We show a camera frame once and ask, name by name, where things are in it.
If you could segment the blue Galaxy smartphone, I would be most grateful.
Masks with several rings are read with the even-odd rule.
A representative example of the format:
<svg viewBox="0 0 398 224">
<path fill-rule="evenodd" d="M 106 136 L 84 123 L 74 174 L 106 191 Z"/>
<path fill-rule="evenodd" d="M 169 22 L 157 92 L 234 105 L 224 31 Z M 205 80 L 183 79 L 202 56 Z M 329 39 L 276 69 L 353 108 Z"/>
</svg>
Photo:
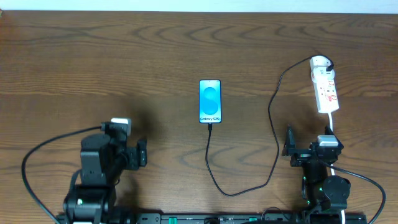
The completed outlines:
<svg viewBox="0 0 398 224">
<path fill-rule="evenodd" d="M 199 122 L 213 124 L 222 122 L 221 81 L 199 81 Z"/>
</svg>

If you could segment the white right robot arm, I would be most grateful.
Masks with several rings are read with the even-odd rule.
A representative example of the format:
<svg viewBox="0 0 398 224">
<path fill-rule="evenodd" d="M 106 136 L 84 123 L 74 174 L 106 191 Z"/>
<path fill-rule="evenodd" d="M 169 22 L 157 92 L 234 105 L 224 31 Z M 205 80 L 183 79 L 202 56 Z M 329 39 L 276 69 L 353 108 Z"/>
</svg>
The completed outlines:
<svg viewBox="0 0 398 224">
<path fill-rule="evenodd" d="M 347 208 L 351 183 L 328 168 L 338 160 L 344 146 L 327 126 L 307 149 L 296 148 L 294 132 L 287 127 L 282 155 L 290 157 L 292 167 L 303 170 L 302 197 L 308 207 L 300 212 L 304 223 L 342 223 L 341 212 Z"/>
</svg>

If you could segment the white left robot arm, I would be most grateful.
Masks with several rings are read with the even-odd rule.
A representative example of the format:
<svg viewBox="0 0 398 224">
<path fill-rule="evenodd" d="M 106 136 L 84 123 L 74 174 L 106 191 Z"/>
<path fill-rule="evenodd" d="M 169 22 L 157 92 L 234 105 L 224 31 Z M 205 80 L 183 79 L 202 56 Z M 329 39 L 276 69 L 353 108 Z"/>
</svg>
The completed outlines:
<svg viewBox="0 0 398 224">
<path fill-rule="evenodd" d="M 136 215 L 115 205 L 116 184 L 124 170 L 147 164 L 147 140 L 134 147 L 127 137 L 94 134 L 81 141 L 81 183 L 72 184 L 63 202 L 60 223 L 135 223 Z"/>
</svg>

